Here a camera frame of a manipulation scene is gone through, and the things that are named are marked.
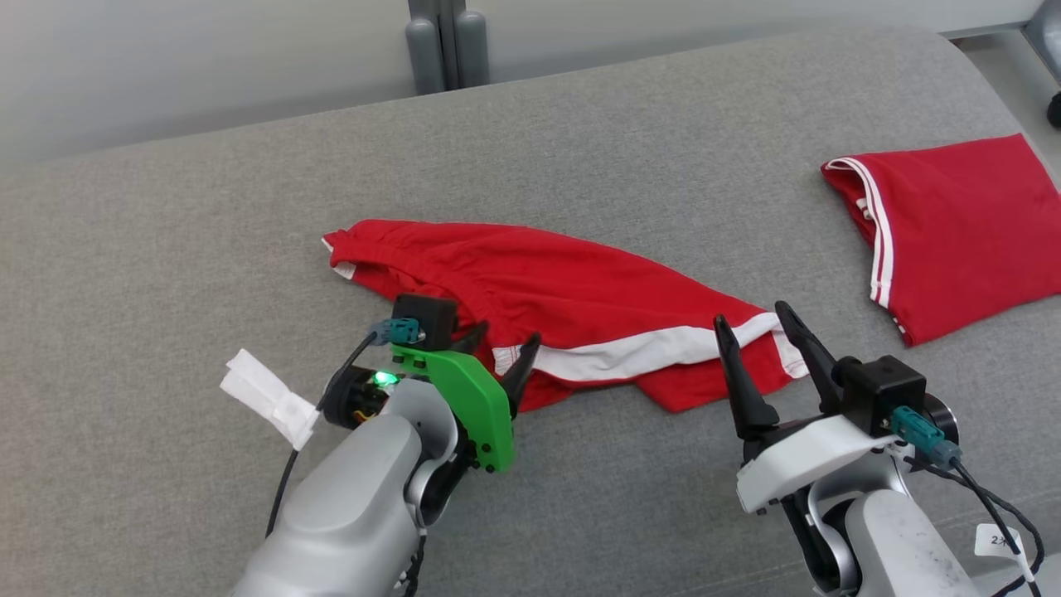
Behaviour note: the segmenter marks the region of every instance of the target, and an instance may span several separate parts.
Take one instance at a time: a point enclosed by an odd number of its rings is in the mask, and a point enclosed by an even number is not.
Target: white stripe
[[[325,243],[325,246],[328,247],[328,252],[335,251],[335,249],[332,248],[332,245],[328,244],[327,240],[320,239],[320,242]],[[336,274],[345,277],[346,279],[352,280],[353,273],[358,270],[358,265],[349,261],[340,261],[338,263],[335,264],[334,267],[332,267],[332,269],[334,269]]]
[[[781,332],[776,314],[760,314],[733,329],[741,347],[766,334],[772,334],[785,372],[794,379],[806,375],[803,358]],[[519,358],[519,348],[512,349],[493,349],[498,375],[504,375]],[[673,365],[693,365],[717,358],[714,331],[682,326],[574,349],[541,347],[534,368],[569,382],[607,382],[630,380]]]
[[[894,270],[895,257],[891,238],[891,226],[888,223],[888,213],[884,209],[884,198],[881,190],[876,186],[876,180],[870,174],[866,164],[851,157],[840,157],[830,161],[825,168],[831,170],[853,170],[863,180],[866,196],[869,198],[867,207],[869,214],[876,222],[876,231],[873,234],[873,267],[870,277],[869,297],[884,309],[888,309],[891,296],[891,276]]]

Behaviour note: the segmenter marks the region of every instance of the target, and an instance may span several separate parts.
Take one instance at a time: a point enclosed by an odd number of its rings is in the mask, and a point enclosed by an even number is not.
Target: red fabric
[[[325,241],[332,247],[332,266],[356,264],[353,281],[392,301],[402,292],[453,298],[463,329],[488,321],[487,347],[476,356],[491,371],[491,349],[518,347],[535,332],[541,334],[543,351],[559,350],[556,358],[562,362],[564,350],[678,327],[710,331],[719,313],[735,329],[764,313],[648,259],[527,227],[365,220],[326,234]],[[710,336],[710,347],[685,345],[675,351],[713,349]],[[748,345],[742,356],[764,393],[793,379],[770,333]],[[539,354],[536,369],[542,359]],[[717,358],[678,363],[680,358],[632,381],[671,411],[726,396]],[[786,365],[796,376],[803,374],[802,363]],[[631,381],[585,373],[588,379],[572,380],[535,371],[521,410],[562,401],[578,388]]]
[[[907,345],[1061,292],[1061,199],[1022,135],[849,157],[876,192],[843,158],[821,171],[874,246],[882,217],[856,201],[880,199],[893,260],[890,286],[872,287],[871,298]],[[874,250],[874,270],[882,252]]]

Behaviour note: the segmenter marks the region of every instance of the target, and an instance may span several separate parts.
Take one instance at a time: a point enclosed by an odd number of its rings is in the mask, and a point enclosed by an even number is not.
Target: black cable
[[[273,511],[268,514],[268,526],[265,527],[265,537],[273,534],[273,527],[276,526],[276,517],[280,513],[280,502],[283,501],[283,489],[288,487],[288,477],[291,477],[291,470],[295,468],[295,460],[298,459],[298,451],[291,451],[288,457],[288,466],[283,468],[283,475],[280,476],[280,485],[276,488],[276,497],[273,498]]]
[[[416,595],[416,590],[420,586],[420,566],[423,565],[423,544],[427,542],[428,535],[421,534],[420,546],[416,548],[416,556],[413,557],[413,565],[405,573],[407,583],[405,584],[404,597],[413,597]]]
[[[1006,526],[1006,521],[1002,520],[1002,515],[998,514],[998,510],[994,507],[994,504],[991,504],[991,501],[988,499],[988,496],[984,493],[984,488],[981,488],[979,484],[977,484],[976,480],[973,479],[973,476],[970,475],[969,471],[966,470],[966,466],[962,464],[961,461],[958,460],[957,458],[951,459],[951,467],[954,467],[954,470],[957,471],[959,475],[961,475],[961,478],[964,479],[967,484],[969,484],[968,485],[969,489],[973,490],[973,493],[975,493],[976,497],[979,498],[980,504],[984,505],[984,508],[987,508],[988,514],[990,514],[991,520],[995,522],[995,525],[998,527],[998,532],[1002,533],[1002,538],[1006,541],[1006,545],[1009,546],[1009,549],[1010,551],[1013,552],[1013,556],[1020,556],[1021,548],[1017,547],[1016,542],[1013,541],[1013,535],[1012,533],[1009,532],[1009,527]]]
[[[969,484],[966,481],[966,479],[957,475],[952,475],[951,473],[947,473],[945,471],[941,471],[928,462],[916,458],[910,458],[908,456],[905,457],[903,461],[912,464],[915,467],[914,469],[915,471],[925,471],[927,473],[936,475],[941,479],[954,481],[966,489],[969,490],[972,489],[971,487],[969,487]],[[1012,514],[1017,520],[1017,522],[1021,523],[1021,526],[1023,526],[1025,529],[1028,530],[1029,533],[1031,533],[1031,539],[1034,541],[1036,545],[1036,559],[1031,562],[1031,574],[1033,575],[1039,574],[1039,568],[1043,565],[1043,560],[1046,558],[1046,549],[1043,546],[1043,538],[1041,534],[1039,534],[1039,529],[1037,529],[1036,525],[1031,524],[1031,521],[1029,521],[1027,516],[1025,516],[1020,510],[1017,510],[1015,506],[1006,502],[1005,499],[1002,499],[997,495],[991,493],[991,491],[989,490],[986,490],[984,488],[979,489],[980,491],[984,492],[984,495],[986,495],[991,502],[997,504],[999,508]],[[1002,597],[1003,595],[1015,591],[1022,584],[1024,584],[1024,582],[1025,582],[1024,576],[1022,575],[1012,582],[1010,582],[1009,584],[1007,584],[1006,586],[999,589],[998,592],[995,593],[992,597]],[[1036,583],[1030,583],[1030,584],[1031,585],[1029,586],[1029,589],[1031,589],[1031,594],[1038,597],[1039,587],[1036,585]]]
[[[343,367],[335,370],[335,373],[332,374],[332,379],[328,381],[328,386],[325,387],[325,392],[320,394],[320,400],[317,401],[317,411],[319,411],[320,407],[324,406],[325,397],[327,397],[331,392],[332,388],[335,387],[335,383],[338,382],[343,372],[353,365],[353,362],[361,356],[361,353],[365,352],[365,349],[372,344],[372,340],[376,340],[376,336],[377,334],[375,332],[369,332],[368,336],[361,341],[361,345],[358,345],[358,348],[354,349],[353,352],[350,353],[350,356],[346,358],[346,362],[343,363]],[[291,470],[295,468],[296,460],[298,460],[298,451],[293,450],[291,451],[291,456],[288,457],[288,466],[283,468],[283,475],[280,475],[280,485],[276,488],[276,497],[273,498],[273,510],[268,515],[268,526],[265,527],[266,538],[273,534],[273,527],[276,526],[276,517],[280,514],[280,503],[283,502],[283,491],[288,488],[288,479],[291,477]]]

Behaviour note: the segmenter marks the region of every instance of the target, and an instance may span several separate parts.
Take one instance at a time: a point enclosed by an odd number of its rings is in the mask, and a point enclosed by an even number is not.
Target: white tag
[[[328,247],[328,252],[335,251],[335,249],[332,248],[332,245],[328,244],[327,240],[320,239],[320,242],[325,243],[325,246]],[[358,270],[358,265],[349,261],[340,261],[332,268],[335,269],[336,274],[345,277],[346,279],[353,279],[353,273]]]
[[[272,423],[292,447],[302,450],[320,412],[242,349],[228,369],[221,389]]]
[[[1028,555],[1025,554],[1024,544],[1021,543],[1021,532],[1013,527],[1006,528],[1009,529],[1009,534],[1013,535],[1016,548],[1021,550],[1020,556],[1013,554],[1013,550],[1006,544],[1006,539],[1002,535],[1002,531],[998,530],[998,525],[991,523],[976,526],[976,546],[973,552],[981,557],[991,556],[1013,560],[1020,564],[1021,572],[1024,573],[1024,579],[1028,582],[1033,582],[1036,577],[1032,576],[1031,568],[1028,566]]]

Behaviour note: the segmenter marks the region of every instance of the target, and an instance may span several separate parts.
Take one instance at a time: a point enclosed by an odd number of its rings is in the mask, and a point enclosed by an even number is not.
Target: gray fabric surface
[[[261,541],[288,449],[218,389],[224,365],[246,348],[316,397],[388,313],[331,271],[319,242],[362,217],[538,226],[760,305],[785,298],[836,354],[890,353],[926,374],[957,412],[970,469],[1056,548],[1061,303],[905,350],[867,297],[870,249],[817,171],[1015,130],[942,38],[849,28],[6,174],[0,594],[225,594]],[[770,401],[784,418],[815,412],[810,381]],[[510,474],[467,477],[434,528],[421,595],[810,594],[781,512],[740,510],[725,404],[667,416],[621,387],[516,432]],[[295,478],[342,438],[319,432]],[[911,485],[982,569],[973,496]]]

